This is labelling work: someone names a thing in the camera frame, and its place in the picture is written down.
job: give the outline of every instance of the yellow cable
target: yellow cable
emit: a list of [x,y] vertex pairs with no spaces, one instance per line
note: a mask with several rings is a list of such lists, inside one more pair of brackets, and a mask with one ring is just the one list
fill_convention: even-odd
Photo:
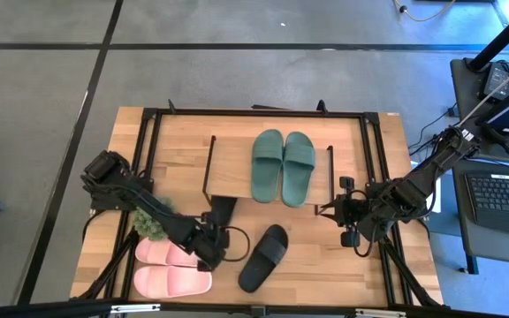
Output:
[[[401,7],[403,7],[403,5],[399,2],[399,0],[393,0],[393,1],[394,1],[394,3],[396,3],[396,4],[398,5],[398,7],[400,7],[400,8],[401,8]],[[448,3],[448,4],[445,6],[445,8],[443,8],[443,9],[442,9],[441,11],[439,11],[438,13],[436,13],[436,14],[434,14],[434,15],[432,15],[431,17],[426,18],[426,19],[418,19],[418,18],[414,17],[413,15],[411,15],[411,14],[407,11],[407,9],[404,9],[404,13],[405,13],[408,17],[410,17],[410,19],[412,19],[413,21],[417,21],[417,22],[425,22],[425,21],[431,20],[431,19],[433,19],[433,18],[437,17],[438,15],[440,15],[440,14],[444,13],[445,11],[449,10],[449,8],[451,8],[451,6],[455,3],[455,1],[457,1],[457,0],[451,0],[451,2],[450,2],[450,3]]]

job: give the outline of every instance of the green slide sandal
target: green slide sandal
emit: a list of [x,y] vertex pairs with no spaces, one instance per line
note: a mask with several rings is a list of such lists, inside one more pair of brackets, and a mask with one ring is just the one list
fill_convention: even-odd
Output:
[[262,132],[253,144],[251,194],[260,203],[269,203],[278,195],[278,175],[282,169],[284,139],[276,129]]
[[314,167],[315,150],[311,140],[301,132],[290,133],[284,151],[282,201],[285,205],[292,208],[304,205]]

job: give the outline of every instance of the pink slide sandal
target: pink slide sandal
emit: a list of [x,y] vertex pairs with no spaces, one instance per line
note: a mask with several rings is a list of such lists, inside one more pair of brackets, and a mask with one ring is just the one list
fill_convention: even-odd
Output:
[[135,251],[137,260],[147,264],[175,265],[186,267],[197,267],[198,258],[195,254],[186,254],[179,247],[175,246],[168,239],[151,241],[143,239]]
[[197,295],[211,288],[211,273],[172,266],[147,266],[134,273],[137,292],[149,299]]

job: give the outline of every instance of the gray floor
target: gray floor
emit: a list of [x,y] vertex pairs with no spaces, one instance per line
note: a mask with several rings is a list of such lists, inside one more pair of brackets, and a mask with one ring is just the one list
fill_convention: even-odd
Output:
[[[0,41],[100,42],[113,4],[111,0],[0,1]],[[417,16],[428,16],[441,4],[413,2],[409,7]],[[440,19],[417,24],[395,13],[388,0],[350,4],[331,0],[327,5],[306,0],[134,0],[125,1],[113,41],[486,43],[500,30],[489,4],[456,4]],[[454,103],[451,59],[471,56],[464,52],[111,51],[34,301],[68,297],[89,204],[79,174],[107,146],[118,106],[165,107],[171,98],[177,107],[247,108],[260,103],[310,110],[324,99],[331,110],[402,113],[408,143],[413,143],[422,126]],[[0,52],[0,200],[8,206],[0,214],[0,305],[11,302],[95,57],[94,51]],[[509,60],[509,55],[501,57]],[[453,122],[442,120],[427,133]],[[433,245],[445,302],[459,309],[503,313],[505,307],[494,303],[508,297],[509,290],[481,294],[467,286],[500,286],[505,278],[452,272],[450,262],[463,263],[453,244],[447,250],[441,238]],[[468,303],[457,291],[480,298]]]

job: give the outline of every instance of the wooden platform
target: wooden platform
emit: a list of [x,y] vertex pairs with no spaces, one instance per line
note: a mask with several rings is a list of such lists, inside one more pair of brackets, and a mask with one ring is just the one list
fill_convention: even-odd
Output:
[[[133,158],[141,113],[142,108],[119,109],[109,150],[115,150],[127,159]],[[411,167],[401,119],[398,114],[380,114],[380,120],[391,177],[403,176]],[[170,197],[183,214],[199,215],[208,211],[209,205],[201,193],[201,187],[210,139],[216,135],[208,193],[245,198],[237,202],[232,225],[244,229],[253,244],[274,223],[287,230],[290,240],[285,258],[257,292],[249,294],[238,286],[237,279],[245,261],[223,262],[213,272],[210,291],[170,301],[326,307],[386,306],[377,246],[368,258],[360,258],[352,249],[341,247],[339,234],[342,229],[331,220],[314,216],[314,206],[288,208],[280,201],[261,204],[248,199],[251,147],[256,136],[270,128],[278,129],[284,136],[292,131],[304,132],[314,143],[317,159],[308,194],[309,203],[323,204],[329,200],[328,146],[334,147],[336,193],[341,193],[338,187],[340,176],[353,177],[356,187],[360,189],[367,182],[361,131],[356,119],[163,116],[153,169],[156,195]],[[379,177],[372,127],[368,131],[375,171]],[[144,147],[143,158],[146,154],[147,147]],[[72,284],[72,296],[84,292],[109,261],[119,215],[117,211],[105,212],[87,229]],[[401,224],[400,230],[406,263],[431,297],[442,301],[425,230],[416,222]],[[368,241],[361,241],[365,242],[361,249],[365,249]],[[245,239],[232,231],[228,257],[241,256],[245,249]],[[141,266],[143,264],[137,262],[136,267]],[[115,295],[120,293],[124,264],[119,272]],[[397,299],[401,299],[397,269],[393,265],[392,274]],[[130,299],[144,300],[134,289]]]

